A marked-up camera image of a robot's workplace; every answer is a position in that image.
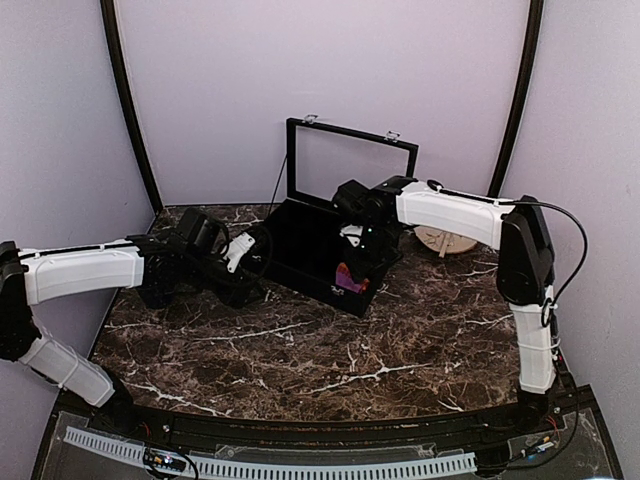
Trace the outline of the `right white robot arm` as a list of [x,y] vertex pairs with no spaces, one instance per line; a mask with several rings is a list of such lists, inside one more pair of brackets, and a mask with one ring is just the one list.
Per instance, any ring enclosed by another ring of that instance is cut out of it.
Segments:
[[440,230],[497,251],[497,288],[516,323],[519,385],[537,394],[511,410],[510,424],[530,434],[545,422],[549,405],[538,395],[555,380],[554,250],[537,201],[477,196],[435,180],[393,176],[373,188],[349,180],[338,187],[331,205],[344,222],[344,262],[357,283],[398,258],[397,238],[405,227]]

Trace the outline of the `purple orange striped sock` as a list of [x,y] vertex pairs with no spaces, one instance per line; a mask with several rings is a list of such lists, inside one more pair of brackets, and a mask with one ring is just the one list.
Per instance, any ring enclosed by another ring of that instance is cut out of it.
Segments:
[[357,294],[364,294],[369,289],[370,280],[358,271],[352,272],[345,262],[341,262],[335,271],[335,285]]

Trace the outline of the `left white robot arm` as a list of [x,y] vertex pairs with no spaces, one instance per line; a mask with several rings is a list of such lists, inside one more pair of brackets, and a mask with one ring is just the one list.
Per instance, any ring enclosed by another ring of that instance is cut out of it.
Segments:
[[241,263],[261,250],[273,250],[263,224],[231,236],[221,220],[196,208],[187,209],[174,227],[108,243],[27,250],[6,241],[1,245],[1,357],[101,409],[103,421],[120,436],[134,435],[141,415],[130,406],[123,383],[37,326],[33,306],[116,288],[134,289],[147,307],[161,309],[180,285],[242,306],[263,274],[246,273]]

